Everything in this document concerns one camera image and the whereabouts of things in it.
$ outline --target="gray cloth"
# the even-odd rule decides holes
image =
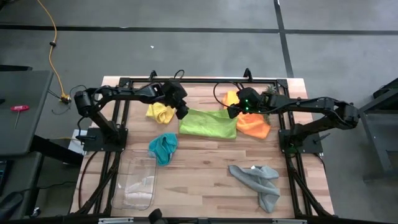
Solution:
[[[256,166],[254,169],[243,169],[234,165],[228,166],[228,169],[240,182],[258,192],[259,204],[262,209],[267,213],[274,211],[280,192],[270,180],[279,177],[276,170],[269,166]]]

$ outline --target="wooden table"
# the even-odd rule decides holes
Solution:
[[[120,77],[104,77],[103,85],[115,86]],[[290,97],[307,98],[304,80],[287,79]],[[145,83],[135,83],[134,87]],[[199,110],[220,110],[222,106],[213,97],[214,83],[183,83],[188,96],[187,105]],[[264,91],[265,84],[245,84],[257,91]],[[222,99],[228,90],[235,90],[231,84],[217,86],[216,95]],[[108,103],[101,111],[111,119],[114,102]],[[129,135],[126,151],[122,155],[119,168],[119,180],[126,178],[129,161],[137,157],[146,157],[151,140],[164,132],[178,133],[178,119],[174,117],[170,124],[157,124],[145,116],[148,105],[132,101],[129,108],[127,128]],[[312,121],[310,113],[294,113],[296,123]],[[236,139],[216,139],[178,134],[178,148],[168,166],[158,167],[155,181],[155,194],[152,205],[147,210],[112,209],[112,216],[146,217],[156,208],[160,208],[165,217],[220,217],[220,218],[292,218],[294,211],[290,196],[289,180],[285,158],[280,152],[277,131],[279,120],[271,115],[272,129],[265,140],[252,138],[238,132]],[[81,170],[90,154],[85,156]],[[98,185],[104,153],[99,152],[89,164],[82,187],[82,204],[87,201]],[[322,163],[311,154],[303,154],[308,188],[330,213],[333,213],[328,184]],[[258,204],[257,193],[247,188],[231,176],[227,166],[240,167],[268,165],[279,173],[273,183],[280,188],[281,196],[273,213],[266,213]],[[73,198],[72,212],[78,208],[77,192]],[[108,188],[102,201],[101,211],[106,204]],[[303,209],[303,197],[298,190],[300,208]]]

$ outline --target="yellow cloth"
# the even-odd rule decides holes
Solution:
[[[146,116],[154,118],[159,124],[169,124],[174,116],[175,109],[162,103],[154,103],[148,106]]]
[[[236,91],[228,91],[225,94],[223,101],[225,105],[231,105],[233,103],[239,103],[239,98],[236,95]],[[244,134],[265,139],[271,129],[271,126],[264,121],[263,114],[242,114],[238,115],[238,122],[236,123],[236,129]]]

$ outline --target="butcher block tabletop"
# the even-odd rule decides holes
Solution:
[[[104,77],[102,85],[115,86],[119,83],[119,79],[120,77]],[[307,98],[303,79],[288,78],[287,83],[291,98]],[[145,84],[147,83],[134,83],[133,86],[137,88]],[[214,99],[214,85],[214,83],[182,83],[188,93],[188,96],[184,98],[187,106],[203,111],[222,109],[223,106]],[[250,86],[259,93],[267,88],[267,84],[245,83],[244,86]],[[230,83],[222,83],[216,88],[216,96],[221,100],[230,90],[237,89]],[[123,104],[121,103],[119,110],[118,123],[121,120]],[[111,101],[101,112],[111,120],[113,109],[114,101]],[[126,124],[129,130],[127,146],[121,156],[116,194],[112,201],[112,216],[147,217],[154,209],[160,208],[164,217],[294,217],[285,157],[279,149],[277,132],[280,127],[277,114],[270,115],[272,127],[265,139],[250,137],[239,131],[236,139],[217,139],[179,134],[178,119],[175,115],[170,124],[158,124],[154,119],[146,117],[147,109],[148,105],[141,102],[130,102]],[[294,120],[296,123],[305,124],[312,121],[312,116],[310,113],[294,112]],[[170,132],[177,134],[177,150],[169,165],[156,166],[154,160],[148,158],[147,155],[149,142],[163,133]],[[79,181],[90,155],[92,152],[89,152],[83,160]],[[99,152],[88,165],[81,188],[82,205],[98,185],[103,159],[104,152]],[[322,163],[312,154],[302,154],[302,160],[308,188],[325,210],[333,213]],[[259,206],[257,193],[233,177],[228,171],[228,165],[243,168],[267,165],[279,173],[279,178],[272,181],[280,189],[280,198],[272,213],[265,212]],[[146,194],[124,198],[126,197],[125,188],[132,187],[134,180],[143,184],[140,174],[152,178],[146,179],[147,182],[144,183]],[[79,183],[76,185],[71,212],[78,210],[78,186]],[[302,193],[298,185],[296,186],[300,208],[304,211]],[[101,212],[108,198],[108,187],[109,183],[104,190]],[[129,203],[141,204],[142,207],[131,209],[128,207]]]

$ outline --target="orange cloth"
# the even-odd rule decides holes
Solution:
[[[225,94],[222,102],[225,105],[231,105],[233,103],[239,103],[239,98],[236,95],[236,91],[228,91]],[[236,123],[236,129],[244,134],[265,139],[271,129],[271,126],[264,121],[263,114],[242,114],[238,115],[238,122]]]

